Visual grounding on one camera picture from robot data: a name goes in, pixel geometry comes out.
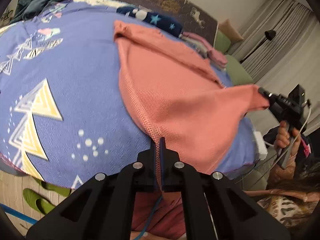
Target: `curtain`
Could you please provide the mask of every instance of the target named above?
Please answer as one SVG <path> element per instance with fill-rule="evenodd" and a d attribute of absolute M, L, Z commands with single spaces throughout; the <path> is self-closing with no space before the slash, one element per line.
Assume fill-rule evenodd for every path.
<path fill-rule="evenodd" d="M 241 60 L 265 39 L 265 31 L 275 30 L 276 37 L 266 41 L 242 63 L 253 81 L 257 82 L 289 51 L 310 13 L 311 10 L 294 0 L 267 0 L 240 29 L 245 40 L 233 45 L 228 54 Z"/>
<path fill-rule="evenodd" d="M 320 24 L 314 13 L 310 13 L 296 41 L 287 54 L 257 83 L 272 93 L 288 93 L 300 84 L 310 98 L 313 111 L 305 135 L 320 127 Z M 249 113 L 256 129 L 263 134 L 278 125 L 269 110 Z"/>

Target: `person's hand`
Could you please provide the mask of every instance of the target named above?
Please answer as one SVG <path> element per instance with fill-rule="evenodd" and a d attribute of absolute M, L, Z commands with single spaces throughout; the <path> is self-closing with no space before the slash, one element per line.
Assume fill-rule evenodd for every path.
<path fill-rule="evenodd" d="M 276 141 L 275 141 L 275 148 L 276 149 L 277 148 L 286 148 L 290 144 L 290 141 L 289 141 L 290 135 L 286 130 L 286 125 L 287 124 L 285 121 L 280 122 L 280 127 L 278 129 L 278 135 L 276 136 Z M 299 131 L 296 128 L 294 128 L 292 131 L 293 137 L 295 138 L 298 134 L 299 134 Z M 299 134 L 298 138 L 294 142 L 293 147 L 291 149 L 291 156 L 294 156 L 297 154 L 300 142 L 301 142 L 301 135 Z"/>

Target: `pillow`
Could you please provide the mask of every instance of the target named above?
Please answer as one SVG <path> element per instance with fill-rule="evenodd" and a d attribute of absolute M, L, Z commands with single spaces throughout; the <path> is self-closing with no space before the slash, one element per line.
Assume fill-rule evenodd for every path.
<path fill-rule="evenodd" d="M 243 41 L 244 39 L 240 33 L 231 26 L 229 19 L 219 23 L 219 29 L 231 40 L 231 42 Z"/>

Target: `blue star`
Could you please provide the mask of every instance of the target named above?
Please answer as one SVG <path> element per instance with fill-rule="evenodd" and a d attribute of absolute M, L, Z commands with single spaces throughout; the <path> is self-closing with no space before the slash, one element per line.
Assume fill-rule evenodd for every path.
<path fill-rule="evenodd" d="M 157 22 L 161 20 L 161 18 L 159 18 L 159 15 L 157 16 L 153 16 L 151 15 L 151 21 L 150 21 L 150 24 L 153 23 L 154 25 L 157 25 Z"/>

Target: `blue bedspread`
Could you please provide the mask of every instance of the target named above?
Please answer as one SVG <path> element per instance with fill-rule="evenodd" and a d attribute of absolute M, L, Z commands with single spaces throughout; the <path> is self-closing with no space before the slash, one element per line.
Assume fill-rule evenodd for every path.
<path fill-rule="evenodd" d="M 3 158 L 32 176 L 77 188 L 97 172 L 119 172 L 149 148 L 150 138 L 121 100 L 113 22 L 151 26 L 115 11 L 65 1 L 0 34 Z M 232 85 L 225 72 L 215 71 Z M 244 118 L 218 170 L 229 173 L 255 158 Z"/>

